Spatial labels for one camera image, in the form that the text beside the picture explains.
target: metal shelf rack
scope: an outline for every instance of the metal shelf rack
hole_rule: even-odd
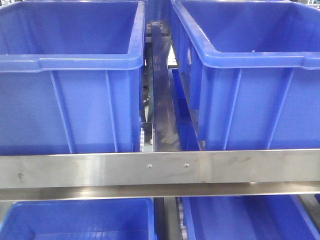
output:
[[[12,201],[154,197],[173,240],[181,238],[174,197],[301,194],[320,228],[320,148],[180,151],[162,33],[158,22],[150,27],[154,124],[146,132],[156,152],[1,156],[0,220]]]

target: scuff mark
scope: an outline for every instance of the scuff mark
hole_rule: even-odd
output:
[[[18,173],[18,177],[20,179],[20,183],[22,184],[23,181],[22,181],[22,177],[24,176],[24,174],[22,172]]]

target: bin rim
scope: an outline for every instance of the bin rim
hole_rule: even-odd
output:
[[[206,34],[190,15],[182,2],[228,2],[228,3],[281,3],[301,5],[310,11],[320,11],[304,4],[287,0],[171,0],[184,29],[191,39],[202,63],[209,68],[303,68],[320,69],[320,51],[293,52],[221,52],[215,49]]]
[[[86,3],[117,3],[118,0],[78,1]],[[40,0],[41,3],[73,2],[73,0]],[[0,54],[0,73],[39,73],[42,71],[68,71],[68,70],[135,70],[144,63],[144,34],[145,34],[145,3],[137,2],[135,17],[128,44],[128,52],[124,54]],[[12,5],[23,4],[23,1],[0,6],[0,9]]]

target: stainless steel bar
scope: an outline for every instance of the stainless steel bar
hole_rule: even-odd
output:
[[[182,240],[179,220],[179,209],[175,197],[164,198],[164,215],[168,240]]]
[[[0,189],[0,201],[320,193],[320,181]]]
[[[320,181],[320,149],[0,157],[0,189],[300,181]]]
[[[161,25],[152,22],[152,66],[153,66],[153,106],[154,106],[154,145],[156,151],[179,151],[180,139],[170,85],[167,53],[162,39]],[[169,222],[165,213],[165,198],[153,198],[154,226],[158,240],[170,240]]]
[[[314,194],[300,195],[300,200],[320,233],[320,204]]]
[[[172,100],[167,56],[159,22],[151,24],[155,151],[180,151],[174,104]]]

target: plastic storage bin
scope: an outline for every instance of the plastic storage bin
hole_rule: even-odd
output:
[[[320,11],[174,1],[172,40],[207,150],[320,146]]]
[[[183,197],[189,240],[319,240],[296,196]]]
[[[17,202],[1,240],[155,240],[150,198]]]
[[[139,151],[144,6],[0,7],[0,155]]]

